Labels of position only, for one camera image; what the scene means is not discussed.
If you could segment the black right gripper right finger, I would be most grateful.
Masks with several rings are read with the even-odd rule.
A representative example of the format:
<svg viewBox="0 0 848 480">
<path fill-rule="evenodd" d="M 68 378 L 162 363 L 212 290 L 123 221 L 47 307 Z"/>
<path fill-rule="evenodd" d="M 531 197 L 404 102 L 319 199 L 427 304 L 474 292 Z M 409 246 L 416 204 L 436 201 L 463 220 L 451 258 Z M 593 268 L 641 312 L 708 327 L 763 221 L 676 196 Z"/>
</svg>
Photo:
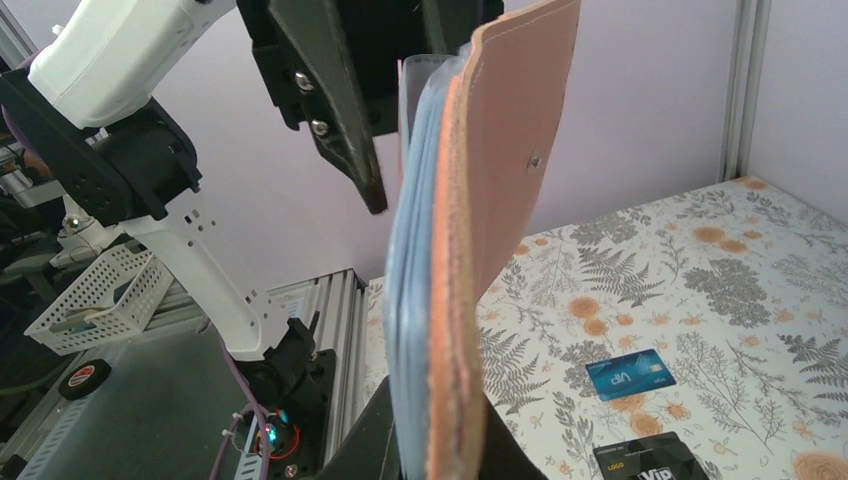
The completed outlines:
<svg viewBox="0 0 848 480">
<path fill-rule="evenodd" d="M 501 416 L 487 401 L 486 431 L 480 464 L 481 480 L 546 480 L 522 450 Z"/>
</svg>

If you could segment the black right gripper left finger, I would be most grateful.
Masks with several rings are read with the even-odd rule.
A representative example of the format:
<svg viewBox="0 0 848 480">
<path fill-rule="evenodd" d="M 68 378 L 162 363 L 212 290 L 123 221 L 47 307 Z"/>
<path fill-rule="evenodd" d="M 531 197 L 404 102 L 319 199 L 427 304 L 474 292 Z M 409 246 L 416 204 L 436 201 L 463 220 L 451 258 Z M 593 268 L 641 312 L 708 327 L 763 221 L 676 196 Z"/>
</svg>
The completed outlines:
<svg viewBox="0 0 848 480">
<path fill-rule="evenodd" d="M 399 480 L 401 462 L 395 433 L 390 381 L 386 376 L 317 480 Z"/>
</svg>

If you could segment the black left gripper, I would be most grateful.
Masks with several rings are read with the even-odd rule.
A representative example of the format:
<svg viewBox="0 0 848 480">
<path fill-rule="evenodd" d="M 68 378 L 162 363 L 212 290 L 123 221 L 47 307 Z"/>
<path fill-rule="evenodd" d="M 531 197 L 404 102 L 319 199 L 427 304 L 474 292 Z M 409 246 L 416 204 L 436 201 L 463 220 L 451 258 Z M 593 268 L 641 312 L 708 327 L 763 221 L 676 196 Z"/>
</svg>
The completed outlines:
<svg viewBox="0 0 848 480">
<path fill-rule="evenodd" d="M 421 3 L 238 1 L 236 5 L 266 90 L 286 126 L 297 131 L 308 120 L 305 95 L 295 82 L 296 51 L 323 108 L 312 119 L 328 125 L 328 132 L 317 137 L 347 167 L 369 213 L 385 212 L 388 203 L 372 135 L 397 131 L 396 63 L 432 52 Z M 270 15 L 292 47 L 278 38 Z"/>
</svg>

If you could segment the black VIP card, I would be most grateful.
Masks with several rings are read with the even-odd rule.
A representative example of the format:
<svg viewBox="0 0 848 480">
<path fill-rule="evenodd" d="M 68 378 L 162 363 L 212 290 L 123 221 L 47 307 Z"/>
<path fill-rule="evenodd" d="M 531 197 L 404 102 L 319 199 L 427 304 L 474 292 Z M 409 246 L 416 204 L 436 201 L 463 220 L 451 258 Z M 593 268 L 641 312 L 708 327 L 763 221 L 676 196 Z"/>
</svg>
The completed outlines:
<svg viewBox="0 0 848 480">
<path fill-rule="evenodd" d="M 607 480 L 708 479 L 690 448 L 675 432 L 627 440 L 593 449 Z"/>
</svg>

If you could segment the blue credit card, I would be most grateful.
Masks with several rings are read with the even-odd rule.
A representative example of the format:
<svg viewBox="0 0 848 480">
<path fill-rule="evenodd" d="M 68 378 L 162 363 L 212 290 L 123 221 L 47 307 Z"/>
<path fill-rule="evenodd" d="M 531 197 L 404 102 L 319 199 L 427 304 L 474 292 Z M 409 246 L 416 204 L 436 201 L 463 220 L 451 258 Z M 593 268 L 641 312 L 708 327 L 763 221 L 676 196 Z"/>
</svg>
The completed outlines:
<svg viewBox="0 0 848 480">
<path fill-rule="evenodd" d="M 589 363 L 585 369 L 601 401 L 616 400 L 677 384 L 655 349 Z"/>
</svg>

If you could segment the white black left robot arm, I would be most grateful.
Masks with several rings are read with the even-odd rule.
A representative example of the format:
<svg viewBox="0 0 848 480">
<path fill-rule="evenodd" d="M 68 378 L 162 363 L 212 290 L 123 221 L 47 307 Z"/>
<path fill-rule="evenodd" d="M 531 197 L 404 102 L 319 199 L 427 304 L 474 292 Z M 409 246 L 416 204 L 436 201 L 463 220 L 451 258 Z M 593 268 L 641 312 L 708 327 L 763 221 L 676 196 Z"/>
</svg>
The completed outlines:
<svg viewBox="0 0 848 480">
<path fill-rule="evenodd" d="M 1 77 L 1 110 L 24 148 L 104 225 L 152 250 L 215 324 L 251 392 L 270 405 L 311 389 L 306 326 L 278 320 L 236 252 L 203 237 L 201 174 L 187 134 L 152 93 L 222 16 L 237 10 L 269 97 L 291 129 L 380 214 L 374 138 L 396 131 L 395 63 L 451 54 L 504 11 L 499 1 L 84 1 L 56 40 Z"/>
</svg>

